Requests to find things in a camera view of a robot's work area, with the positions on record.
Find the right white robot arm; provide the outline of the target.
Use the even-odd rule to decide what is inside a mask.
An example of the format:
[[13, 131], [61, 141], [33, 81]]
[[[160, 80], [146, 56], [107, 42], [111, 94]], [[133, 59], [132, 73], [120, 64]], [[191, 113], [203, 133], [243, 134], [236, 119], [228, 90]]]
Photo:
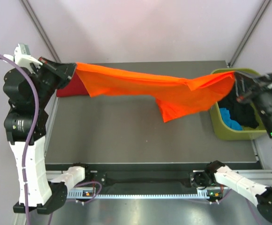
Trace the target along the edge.
[[[254, 105], [272, 139], [272, 73], [254, 75], [235, 71], [234, 75], [237, 102]], [[204, 178], [211, 186], [224, 185], [244, 197], [272, 224], [272, 186], [250, 179], [220, 161], [213, 161], [205, 167]]]

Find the orange t shirt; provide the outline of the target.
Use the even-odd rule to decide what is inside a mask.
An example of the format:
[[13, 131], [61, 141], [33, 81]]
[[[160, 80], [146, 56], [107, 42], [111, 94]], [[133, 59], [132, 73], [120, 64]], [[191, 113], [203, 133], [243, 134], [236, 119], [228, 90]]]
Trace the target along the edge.
[[235, 83], [234, 71], [186, 79], [80, 62], [76, 74], [91, 97], [154, 97], [164, 122], [209, 110], [231, 91]]

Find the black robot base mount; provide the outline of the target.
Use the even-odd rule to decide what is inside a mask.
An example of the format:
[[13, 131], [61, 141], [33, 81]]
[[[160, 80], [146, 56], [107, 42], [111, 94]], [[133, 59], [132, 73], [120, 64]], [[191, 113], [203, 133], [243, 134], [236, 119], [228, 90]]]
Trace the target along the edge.
[[97, 181], [102, 195], [179, 195], [217, 186], [204, 171], [86, 168], [84, 181]]

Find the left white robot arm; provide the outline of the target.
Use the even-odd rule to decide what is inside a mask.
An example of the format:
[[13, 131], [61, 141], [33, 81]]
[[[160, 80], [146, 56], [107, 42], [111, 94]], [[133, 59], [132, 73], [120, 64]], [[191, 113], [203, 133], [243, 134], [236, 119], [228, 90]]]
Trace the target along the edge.
[[20, 183], [15, 213], [36, 210], [38, 214], [49, 215], [65, 204], [69, 191], [78, 183], [87, 186], [92, 181], [92, 174], [82, 164], [73, 164], [52, 180], [46, 175], [45, 108], [54, 92], [69, 84], [76, 67], [75, 63], [56, 63], [41, 57], [37, 62], [28, 61], [11, 69], [4, 76], [3, 91], [10, 105], [4, 128]]

